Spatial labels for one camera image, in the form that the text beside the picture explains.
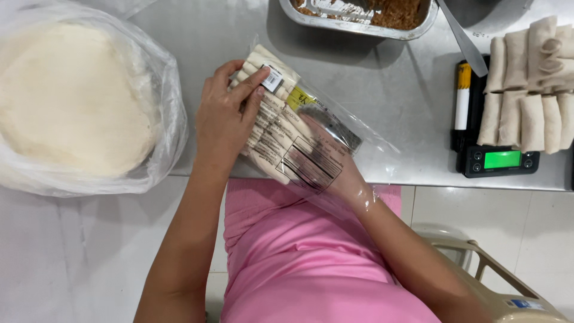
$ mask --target beige plastic chair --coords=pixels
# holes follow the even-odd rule
[[[463,252],[474,251],[478,254],[480,263],[475,277],[472,277],[446,256],[443,256],[448,260],[447,262],[452,269],[468,284],[485,308],[490,311],[494,323],[571,323],[554,306],[478,247],[476,241],[440,238],[426,238],[426,240],[438,249],[455,249]],[[494,270],[522,295],[498,294],[484,286],[480,281],[486,266]]]

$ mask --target green display screen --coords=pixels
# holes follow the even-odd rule
[[[520,166],[520,151],[487,152],[484,156],[484,169]]]

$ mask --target aluminum tray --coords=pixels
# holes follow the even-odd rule
[[[411,30],[400,30],[370,25],[373,12],[365,10],[365,0],[305,0],[304,6],[321,17],[308,16],[295,10],[291,1],[280,0],[283,11],[293,21],[300,25],[340,30],[343,32],[366,34],[375,37],[411,40],[421,37],[435,23],[439,6],[435,0],[422,0],[418,14],[422,24]],[[339,19],[329,19],[327,15],[339,16]]]

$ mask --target stainless steel table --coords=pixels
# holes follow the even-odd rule
[[[490,38],[527,28],[551,14],[574,22],[571,0],[450,0],[447,4],[478,48]],[[175,55],[191,135],[172,175],[188,175],[195,156],[194,115],[205,78],[231,59],[245,58],[259,42],[303,78],[339,101],[401,150],[392,177],[384,161],[358,162],[368,182],[501,189],[569,190],[572,151],[543,155],[533,175],[467,179],[449,150],[455,69],[463,59],[439,11],[421,38],[404,42],[297,25],[276,0],[159,0],[130,19]],[[233,177],[265,175],[240,159]]]

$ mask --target white tile floor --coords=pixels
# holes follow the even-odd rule
[[[143,195],[72,199],[0,187],[0,322],[130,321],[186,183],[175,176]],[[415,230],[477,240],[574,320],[574,194],[403,187],[402,201]],[[206,295],[211,322],[227,284],[222,234],[223,218]]]

